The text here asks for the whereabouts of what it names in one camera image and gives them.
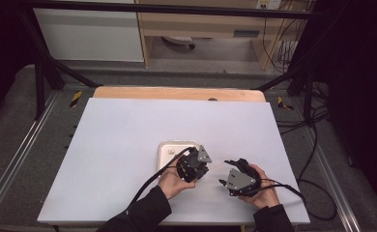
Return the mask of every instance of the white table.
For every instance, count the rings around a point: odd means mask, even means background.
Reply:
[[[268,103],[90,99],[38,221],[103,223],[121,213],[156,172],[159,144],[173,139],[198,141],[213,163],[195,189],[170,200],[162,224],[253,224],[255,208],[218,182],[233,167],[213,168],[224,160],[244,158],[298,189]],[[292,223],[309,223],[297,195],[276,191]]]

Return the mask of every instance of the black pole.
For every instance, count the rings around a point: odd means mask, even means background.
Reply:
[[[28,13],[25,9],[15,8],[15,13],[20,20],[22,26],[26,29],[26,32],[34,45],[36,50],[36,55],[39,57],[43,67],[43,74],[50,84],[52,89],[62,89],[65,86],[61,75],[57,72],[55,67],[50,63],[46,54],[49,54],[44,42],[38,35],[36,29],[34,28],[31,20],[29,19]]]
[[[74,1],[50,1],[50,0],[20,0],[22,6],[40,9],[60,9],[77,11],[99,12],[132,12],[132,13],[163,13],[163,14],[187,14],[187,15],[224,15],[224,16],[249,16],[265,18],[296,18],[296,19],[320,19],[329,17],[323,13],[289,12],[258,9],[231,9],[218,7],[194,7],[175,5],[150,5],[150,4],[124,4],[124,3],[97,3]]]
[[[261,85],[260,87],[253,88],[251,90],[259,90],[261,92],[267,91],[273,88],[274,86],[276,86],[277,84],[281,83],[282,81],[293,78],[295,74],[299,73],[300,71],[301,71],[301,66],[295,67],[293,70],[286,72],[283,75],[271,80],[270,82],[265,83]]]
[[[67,67],[64,64],[60,63],[59,61],[57,61],[53,57],[49,56],[49,59],[55,65],[55,67],[58,68],[60,71],[66,73],[68,75],[70,75],[71,77],[73,77],[76,80],[82,82],[83,84],[85,84],[85,85],[87,85],[89,87],[92,87],[92,88],[96,88],[96,87],[102,86],[102,84],[95,83],[92,80],[89,80],[88,78],[84,77],[83,75],[81,75],[81,74],[73,71],[72,69],[70,69],[69,67]]]

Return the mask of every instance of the floor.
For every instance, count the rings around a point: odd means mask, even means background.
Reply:
[[[105,85],[145,85],[249,89],[265,83],[281,69],[270,68],[260,71],[258,61],[247,40],[195,39],[196,48],[170,44],[161,38],[155,39],[152,63],[149,68],[142,64],[124,63],[76,63],[69,62],[79,73]],[[0,108],[0,179],[4,170],[14,160],[15,152],[34,124],[35,91],[34,74],[30,68],[22,70],[17,76],[5,103]],[[52,231],[36,221],[42,202],[47,196],[53,179],[70,146],[75,126],[81,117],[87,99],[93,89],[80,85],[77,81],[64,76],[68,83],[62,92],[55,94],[56,103],[37,135],[36,140],[26,152],[25,160],[18,163],[19,171],[13,176],[9,190],[0,201],[0,231]],[[288,98],[285,81],[265,93],[272,104],[278,121],[300,121],[297,110],[300,98]],[[75,108],[69,107],[74,93],[83,91]],[[278,97],[285,105],[294,110],[278,107]],[[321,101],[314,101],[319,106]],[[377,197],[367,183],[360,169],[350,167],[347,157],[334,132],[332,121],[323,120],[317,124],[321,151],[325,154],[330,167],[338,180],[350,209],[361,231],[377,231]],[[285,150],[290,159],[294,174],[302,170],[312,144],[309,130],[301,128],[282,136]],[[318,158],[308,166],[304,178],[322,188],[327,181],[319,166]],[[321,190],[302,183],[302,193],[308,199],[307,208],[315,215],[327,217],[333,213],[330,199]],[[301,231],[349,231],[339,214],[336,218],[324,221],[311,217],[310,225],[300,225]],[[90,228],[78,229],[64,227],[62,231],[93,231]]]

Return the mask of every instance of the cable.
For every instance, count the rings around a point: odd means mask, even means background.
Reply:
[[[332,220],[332,219],[334,219],[336,217],[336,215],[337,215],[337,206],[336,206],[335,200],[331,196],[331,194],[326,189],[324,189],[324,188],[318,186],[317,184],[315,184],[313,182],[310,182],[308,180],[305,180],[305,179],[299,179],[299,180],[297,180],[298,184],[300,182],[305,182],[307,184],[313,185],[313,186],[317,187],[318,189],[322,190],[331,199],[331,202],[333,204],[333,214],[331,216],[329,216],[329,217],[320,217],[320,216],[317,216],[317,215],[313,214],[311,211],[306,210],[308,212],[308,214],[311,215],[311,216],[313,216],[314,218],[321,219],[321,220]]]
[[[270,60],[270,63],[273,65],[274,69],[275,69],[277,72],[281,73],[281,70],[279,70],[280,67],[278,67],[278,66],[273,62],[273,59],[271,59],[271,56],[270,56],[270,54],[268,53],[267,48],[266,48],[266,46],[265,46],[265,33],[266,33],[266,28],[267,28],[267,18],[264,17],[263,48],[264,48],[264,51],[265,51],[265,53],[266,53],[268,59]]]
[[[259,179],[261,181],[271,181],[271,182],[275,182],[276,184],[275,185],[270,185],[270,186],[265,186],[265,187],[262,187],[262,188],[258,188],[258,189],[253,189],[253,190],[250,190],[250,191],[244,191],[243,194],[246,194],[246,195],[249,195],[249,194],[252,194],[252,195],[255,195],[256,193],[258,193],[259,191],[262,191],[262,190],[266,190],[266,189],[273,189],[273,188],[276,188],[276,187],[284,187],[290,191],[292,191],[294,194],[298,195],[304,202],[304,205],[306,204],[306,198],[303,196],[302,193],[300,193],[299,191],[297,191],[296,189],[292,188],[291,186],[289,185],[284,185],[278,181],[275,181],[275,180],[272,180],[272,179]]]
[[[333,29],[333,27],[335,26],[336,22],[338,21],[338,19],[341,17],[343,11],[345,11],[345,9],[347,8],[349,2],[351,0],[346,0],[345,1],[345,5],[342,7],[341,11],[338,13],[338,15],[335,17],[334,21],[331,23],[331,25],[325,30],[325,32],[318,38],[318,40],[316,40],[316,42],[309,48],[309,50],[305,53],[305,55],[300,59],[298,60],[294,67],[300,65],[302,63],[302,61],[304,59],[307,59],[307,57],[309,55],[312,55],[310,53],[314,53],[314,47],[317,46],[318,44],[320,44],[322,42],[322,40],[324,40],[324,38],[330,33],[330,31]]]
[[[315,127],[315,114],[317,112],[318,109],[320,108],[323,108],[325,107],[325,105],[322,105],[320,107],[317,107],[313,113],[312,113],[312,129],[314,130],[314,146],[312,148],[312,152],[309,154],[309,157],[308,157],[308,160],[306,161],[305,165],[304,165],[304,168],[303,170],[301,171],[300,175],[298,176],[297,180],[301,179],[304,175],[304,172],[306,171],[306,169],[308,168],[308,165],[309,163],[311,162],[312,158],[314,157],[314,154],[315,154],[315,150],[316,150],[316,147],[317,147],[317,143],[318,143],[318,132],[317,132],[317,129]]]
[[[285,34],[285,32],[288,30],[288,28],[289,28],[294,22],[296,22],[296,21],[297,21],[297,19],[292,20],[292,21],[287,25],[287,27],[285,27],[285,29],[282,31],[281,35],[279,36],[279,39],[281,39],[281,38],[284,36],[284,34]],[[280,52],[278,53],[278,59],[277,59],[277,60],[278,60],[278,61],[282,61],[282,67],[284,67],[284,66],[283,66],[283,63],[284,63],[285,61],[287,61],[287,62],[290,62],[290,61],[291,61],[291,59],[290,59],[291,52],[292,52],[293,50],[295,50],[296,44],[298,44],[297,40],[298,40],[298,38],[300,37],[301,30],[302,30],[303,25],[305,25],[305,22],[306,22],[306,20],[302,21],[302,20],[299,19],[299,25],[298,25],[297,22],[295,23],[296,31],[297,31],[297,33],[296,33],[296,38],[295,38],[295,42],[288,42],[288,49],[285,48],[285,52],[282,53],[282,54],[281,54]]]
[[[321,105],[319,107],[317,107],[316,109],[314,109],[313,113],[312,113],[312,116],[311,116],[311,124],[312,124],[312,128],[314,130],[314,145],[313,145],[313,148],[312,148],[312,151],[311,153],[309,154],[309,157],[308,157],[308,160],[305,162],[305,165],[303,167],[303,170],[301,171],[299,177],[296,179],[297,180],[297,184],[300,185],[301,182],[304,182],[304,183],[307,183],[307,184],[310,184],[310,185],[313,185],[315,186],[316,188],[322,190],[325,194],[327,194],[327,196],[331,199],[332,201],[332,204],[333,204],[333,214],[329,217],[320,217],[320,216],[317,216],[315,214],[313,214],[310,210],[307,210],[308,214],[313,216],[314,218],[317,218],[317,219],[321,219],[321,220],[332,220],[336,217],[337,215],[337,207],[336,207],[336,203],[334,201],[334,198],[331,196],[331,194],[324,188],[318,186],[317,184],[313,183],[313,182],[310,182],[308,180],[305,180],[303,179],[303,175],[308,167],[308,165],[310,164],[314,154],[315,154],[315,150],[316,150],[316,147],[317,147],[317,144],[318,144],[318,132],[317,132],[317,129],[316,129],[316,126],[315,126],[315,123],[323,120],[324,118],[327,118],[329,116],[329,112],[328,112],[328,109],[325,110],[325,111],[322,111],[320,113],[317,114],[317,111],[321,108],[324,108],[326,107],[325,105]],[[298,128],[301,128],[301,127],[304,127],[306,126],[306,123],[307,123],[307,120],[304,120],[304,121],[297,121],[297,122],[289,122],[289,121],[277,121],[277,122],[280,122],[280,123],[286,123],[286,124],[292,124],[294,123],[294,125],[278,125],[279,127],[285,127],[285,128],[291,128],[291,130],[287,130],[285,132],[282,132],[281,135],[289,132],[289,131],[293,131],[293,130],[296,130]]]
[[[279,36],[279,41],[281,40],[281,38],[284,36],[285,32],[290,28],[290,26],[296,21],[297,19],[294,19],[292,20],[286,27],[285,29],[282,31],[281,35]],[[285,63],[285,55],[287,53],[289,53],[289,51],[287,51],[286,49],[286,46],[284,46],[284,43],[286,42],[281,42],[281,46],[279,47],[279,50],[278,50],[278,54],[277,54],[277,61],[281,64],[281,67],[282,67],[282,73],[285,73],[285,66],[284,66],[284,63]]]
[[[285,7],[285,5],[287,5],[288,1],[284,1],[284,4],[282,4],[282,6],[279,6],[279,10],[281,10],[283,7]]]
[[[184,149],[183,151],[181,151],[170,162],[168,162],[162,169],[160,169],[155,175],[153,175],[149,180],[147,180],[146,183],[143,184],[143,186],[140,188],[140,190],[134,196],[133,200],[131,201],[131,203],[129,204],[128,207],[130,207],[131,204],[133,204],[134,202],[136,202],[138,200],[138,198],[140,197],[141,193],[143,193],[144,189],[146,189],[146,187],[148,187],[150,184],[152,184],[152,182],[155,181],[157,179],[157,177],[159,175],[161,175],[165,171],[165,169],[167,169],[170,166],[171,163],[173,163],[174,160],[178,159],[184,152],[189,151],[191,149],[193,149],[193,148],[192,147],[187,147],[186,149]]]

